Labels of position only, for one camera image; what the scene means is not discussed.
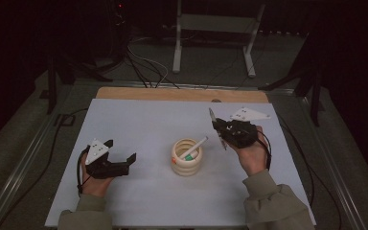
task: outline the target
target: sleeve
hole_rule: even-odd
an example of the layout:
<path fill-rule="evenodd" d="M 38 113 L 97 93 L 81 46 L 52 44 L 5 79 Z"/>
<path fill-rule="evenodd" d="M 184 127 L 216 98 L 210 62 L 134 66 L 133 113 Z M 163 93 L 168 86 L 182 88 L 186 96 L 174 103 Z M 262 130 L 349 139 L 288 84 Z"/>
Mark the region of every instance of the sleeve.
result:
<path fill-rule="evenodd" d="M 276 185 L 268 170 L 243 181 L 249 192 L 244 201 L 250 230 L 314 229 L 307 206 L 288 185 Z"/>
<path fill-rule="evenodd" d="M 81 195 L 76 212 L 63 211 L 58 230 L 111 230 L 112 218 L 104 212 L 105 200 L 93 195 Z"/>

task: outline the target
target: table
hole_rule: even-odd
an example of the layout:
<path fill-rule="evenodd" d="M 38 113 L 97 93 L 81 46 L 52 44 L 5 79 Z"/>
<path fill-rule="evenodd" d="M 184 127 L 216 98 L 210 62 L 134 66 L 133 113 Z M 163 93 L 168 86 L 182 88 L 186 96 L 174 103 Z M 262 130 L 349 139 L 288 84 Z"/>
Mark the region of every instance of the table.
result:
<path fill-rule="evenodd" d="M 252 51 L 253 43 L 258 33 L 264 10 L 265 4 L 261 4 L 257 15 L 253 17 L 189 14 L 182 13 L 181 0 L 177 0 L 177 25 L 172 71 L 174 73 L 180 72 L 182 30 L 229 32 L 250 34 L 248 44 L 243 47 L 243 56 L 246 64 L 247 75 L 249 77 L 255 77 L 256 72 L 250 52 Z"/>
<path fill-rule="evenodd" d="M 254 123 L 264 127 L 272 145 L 270 173 L 277 183 L 287 183 L 308 205 L 275 111 L 265 93 L 104 87 L 90 105 L 46 226 L 57 226 L 60 212 L 74 210 L 77 205 L 75 171 L 81 150 L 92 138 L 102 141 L 113 138 L 114 147 L 109 151 L 111 162 L 125 161 L 137 153 L 129 175 L 115 178 L 106 196 L 106 211 L 113 217 L 114 226 L 244 227 L 242 202 L 247 191 L 242 180 L 246 174 L 236 153 L 221 147 L 208 112 L 208 107 L 212 107 L 217 117 L 226 119 L 243 105 L 271 116 L 270 120 Z M 172 144 L 183 137 L 200 140 L 205 135 L 210 138 L 203 144 L 199 172 L 189 177 L 175 174 L 170 166 Z"/>

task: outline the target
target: gray floor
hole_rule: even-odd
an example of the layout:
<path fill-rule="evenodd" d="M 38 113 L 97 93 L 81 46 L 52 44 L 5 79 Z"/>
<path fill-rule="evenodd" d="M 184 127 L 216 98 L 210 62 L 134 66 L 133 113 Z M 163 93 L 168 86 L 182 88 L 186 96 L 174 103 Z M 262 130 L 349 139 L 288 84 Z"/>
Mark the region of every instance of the gray floor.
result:
<path fill-rule="evenodd" d="M 169 71 L 167 79 L 180 88 L 256 90 L 256 87 L 275 82 L 287 74 L 303 42 L 304 39 L 298 36 L 259 34 L 252 51 L 257 72 L 254 79 L 246 76 L 241 45 L 237 42 L 220 46 L 185 42 L 179 74 L 172 73 L 173 39 L 139 39 L 131 42 L 129 47 L 136 56 L 154 61 L 162 73 L 166 70 L 158 63 L 166 66 Z M 153 81 L 153 86 L 156 85 L 159 76 L 145 67 L 138 65 L 138 68 Z M 104 75 L 114 79 L 114 82 L 99 82 L 79 73 L 74 85 L 60 84 L 58 104 L 53 116 L 46 115 L 47 101 L 38 98 L 41 91 L 47 88 L 47 74 L 36 80 L 36 91 L 0 132 L 0 193 L 23 154 L 31 152 L 30 147 L 35 148 L 35 156 L 27 173 L 12 188 L 16 191 L 18 186 L 16 195 L 0 196 L 1 200 L 8 198 L 4 204 L 9 206 L 9 201 L 18 200 L 49 162 L 57 129 L 53 123 L 58 114 L 87 108 L 98 89 L 105 85 L 144 87 L 127 63 L 122 63 Z M 338 229 L 338 212 L 341 229 L 368 229 L 368 168 L 360 151 L 324 88 L 321 91 L 320 127 L 312 125 L 307 115 L 309 98 L 296 98 L 291 93 L 297 82 L 292 81 L 267 92 L 267 96 L 295 135 L 311 168 L 321 179 L 313 176 L 313 191 L 304 158 L 285 131 L 307 195 L 309 198 L 314 195 L 312 210 L 317 220 L 316 229 Z M 163 80 L 160 86 L 175 87 L 167 80 Z M 0 229 L 48 229 L 44 227 L 44 222 L 84 116 L 85 112 L 77 113 L 76 122 L 72 126 L 63 126 L 59 130 L 47 172 L 14 206 Z M 36 135 L 42 137 L 41 141 L 34 139 Z"/>

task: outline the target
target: white table surface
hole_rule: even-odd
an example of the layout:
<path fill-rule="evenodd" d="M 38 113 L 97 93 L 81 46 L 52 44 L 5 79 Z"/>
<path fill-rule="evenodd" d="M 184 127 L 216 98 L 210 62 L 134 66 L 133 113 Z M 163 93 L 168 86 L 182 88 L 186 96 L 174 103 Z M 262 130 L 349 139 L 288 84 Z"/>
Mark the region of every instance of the white table surface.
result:
<path fill-rule="evenodd" d="M 76 167 L 82 150 L 94 138 L 114 141 L 109 161 L 137 160 L 127 176 L 114 179 L 106 196 L 106 211 L 113 225 L 130 228 L 242 227 L 243 201 L 248 196 L 242 181 L 246 174 L 232 149 L 225 151 L 212 127 L 208 108 L 228 121 L 241 107 L 263 112 L 270 119 L 262 126 L 272 147 L 270 174 L 276 183 L 288 184 L 308 206 L 284 134 L 271 103 L 204 103 L 94 99 L 64 175 L 58 186 L 46 226 L 57 226 L 62 210 L 74 211 L 79 197 Z M 171 148 L 182 138 L 200 140 L 202 165 L 195 175 L 183 177 L 171 168 Z"/>

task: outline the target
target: hand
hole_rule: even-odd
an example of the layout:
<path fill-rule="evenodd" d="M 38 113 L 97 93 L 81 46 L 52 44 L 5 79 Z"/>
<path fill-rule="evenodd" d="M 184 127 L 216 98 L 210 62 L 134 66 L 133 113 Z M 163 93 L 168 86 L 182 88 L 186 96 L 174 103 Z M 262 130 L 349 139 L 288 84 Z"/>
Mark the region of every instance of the hand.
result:
<path fill-rule="evenodd" d="M 109 177 L 107 179 L 96 179 L 94 177 L 90 177 L 85 168 L 87 155 L 88 153 L 85 153 L 81 158 L 82 181 L 85 181 L 85 183 L 82 184 L 82 193 L 85 195 L 105 197 L 107 188 L 114 177 Z"/>
<path fill-rule="evenodd" d="M 263 132 L 262 127 L 256 126 L 256 129 L 259 131 L 258 138 L 267 146 L 267 142 L 261 134 L 261 132 Z M 228 145 L 238 155 L 241 167 L 246 171 L 248 176 L 265 170 L 267 156 L 265 148 L 259 142 L 255 142 L 252 146 L 243 149 L 238 149 L 229 143 Z"/>

